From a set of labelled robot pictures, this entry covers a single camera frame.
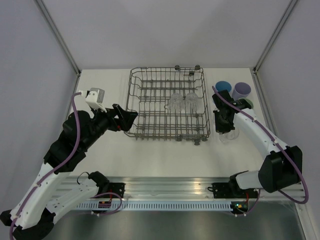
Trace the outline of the green plastic cup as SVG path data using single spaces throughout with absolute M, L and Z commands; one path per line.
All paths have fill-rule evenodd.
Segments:
M 240 98 L 240 99 L 241 100 L 245 100 L 251 106 L 252 109 L 254 108 L 253 102 L 251 100 L 249 100 L 248 98 L 243 97 L 243 98 Z

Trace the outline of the blue plastic cup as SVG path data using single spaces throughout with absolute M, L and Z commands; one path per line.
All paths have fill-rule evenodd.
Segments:
M 215 84 L 215 88 L 218 92 L 227 90 L 230 93 L 232 90 L 232 85 L 229 82 L 222 80 L 222 81 L 218 81 Z

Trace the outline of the purple plastic cup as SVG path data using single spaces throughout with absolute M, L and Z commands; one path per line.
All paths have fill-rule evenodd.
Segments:
M 240 98 L 246 98 L 250 93 L 252 89 L 251 86 L 245 82 L 238 82 L 235 84 L 232 92 L 232 98 L 234 100 L 238 100 Z

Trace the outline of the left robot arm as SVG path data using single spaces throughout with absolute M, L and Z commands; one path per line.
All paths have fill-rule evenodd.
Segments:
M 138 113 L 125 111 L 118 104 L 94 116 L 84 110 L 71 113 L 63 123 L 59 138 L 44 156 L 38 176 L 20 203 L 3 211 L 0 220 L 10 227 L 11 240 L 42 240 L 54 225 L 83 201 L 97 196 L 109 197 L 110 181 L 99 171 L 57 198 L 56 189 L 85 157 L 88 149 L 107 130 L 127 132 Z

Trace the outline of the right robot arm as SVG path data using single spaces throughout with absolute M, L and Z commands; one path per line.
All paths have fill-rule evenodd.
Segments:
M 262 157 L 259 170 L 243 171 L 229 177 L 228 192 L 235 198 L 246 190 L 262 189 L 268 193 L 300 183 L 303 153 L 298 146 L 289 146 L 262 124 L 245 99 L 233 99 L 227 90 L 212 96 L 215 131 L 228 137 L 235 130 L 242 131 Z

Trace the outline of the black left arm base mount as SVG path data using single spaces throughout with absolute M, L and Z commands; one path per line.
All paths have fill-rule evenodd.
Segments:
M 112 194 L 105 193 L 115 193 L 119 195 L 121 198 L 124 197 L 125 193 L 125 183 L 123 182 L 109 182 L 107 185 L 100 187 L 98 190 L 98 198 L 109 198 L 114 197 Z

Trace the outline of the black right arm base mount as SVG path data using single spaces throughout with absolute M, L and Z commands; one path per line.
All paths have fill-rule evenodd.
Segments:
M 231 187 L 226 182 L 212 183 L 207 187 L 207 190 L 213 194 L 214 199 L 256 199 L 258 197 L 258 191 L 254 188 L 246 190 L 240 189 L 233 192 Z

